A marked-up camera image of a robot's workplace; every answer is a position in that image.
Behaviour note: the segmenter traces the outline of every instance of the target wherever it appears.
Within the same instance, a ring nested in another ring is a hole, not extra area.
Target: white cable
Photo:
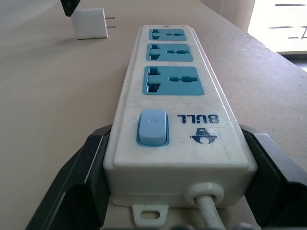
[[[201,213],[201,217],[205,221],[208,228],[217,228],[225,230],[225,226],[221,221],[219,214],[216,211],[216,207],[211,195],[201,195],[196,197],[198,208]]]

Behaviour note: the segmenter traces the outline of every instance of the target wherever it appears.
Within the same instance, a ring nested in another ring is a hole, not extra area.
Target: beige table surface
[[[239,123],[267,132],[307,170],[307,73],[197,0],[84,0],[118,26],[108,39],[74,39],[61,4],[0,39],[0,229],[24,229],[62,165],[98,127],[111,124],[139,27],[190,25]],[[255,224],[246,201],[221,210],[230,228]],[[202,225],[171,209],[167,225]],[[110,206],[105,226],[131,226]]]

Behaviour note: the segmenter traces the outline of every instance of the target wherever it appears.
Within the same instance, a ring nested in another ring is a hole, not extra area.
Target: black object
[[[65,15],[67,17],[70,17],[80,3],[80,0],[61,0],[61,3]]]
[[[102,163],[112,125],[95,130],[61,168],[26,230],[98,230],[110,193]]]
[[[267,134],[247,126],[241,129],[258,164],[245,195],[257,223],[306,227],[307,173],[282,154]],[[103,226],[110,194],[102,163],[110,130],[111,125],[97,129],[62,167],[26,230]]]
[[[307,227],[307,173],[266,133],[242,126],[258,165],[245,197],[261,227]]]

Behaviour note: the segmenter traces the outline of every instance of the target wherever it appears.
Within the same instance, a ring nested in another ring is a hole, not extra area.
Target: blue rocker switch
[[[163,110],[145,110],[139,123],[138,136],[143,145],[162,146],[167,142],[167,116]]]

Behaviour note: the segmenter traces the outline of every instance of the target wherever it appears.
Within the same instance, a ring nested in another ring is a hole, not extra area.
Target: power strip
[[[161,226],[168,207],[197,207],[204,195],[217,207],[244,195],[257,165],[189,26],[140,28],[104,169],[114,203],[132,207],[138,227]]]

